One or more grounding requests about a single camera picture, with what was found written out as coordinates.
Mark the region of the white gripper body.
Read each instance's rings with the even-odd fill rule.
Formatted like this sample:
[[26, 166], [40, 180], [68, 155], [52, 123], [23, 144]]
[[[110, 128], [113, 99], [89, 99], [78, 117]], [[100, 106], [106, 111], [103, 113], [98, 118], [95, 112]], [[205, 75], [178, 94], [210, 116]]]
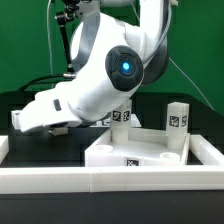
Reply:
[[79, 126], [82, 120], [68, 103], [69, 89], [68, 82], [61, 82], [50, 90], [38, 92], [19, 114], [20, 130]]

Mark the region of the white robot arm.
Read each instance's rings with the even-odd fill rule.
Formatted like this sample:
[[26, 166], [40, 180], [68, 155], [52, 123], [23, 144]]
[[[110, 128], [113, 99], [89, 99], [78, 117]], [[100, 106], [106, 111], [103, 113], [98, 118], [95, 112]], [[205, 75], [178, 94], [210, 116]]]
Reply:
[[134, 0], [80, 0], [70, 42], [75, 78], [39, 92], [19, 114], [20, 130], [77, 127], [106, 117], [146, 82], [145, 68], [166, 40], [171, 0], [139, 0], [140, 24], [100, 11]]

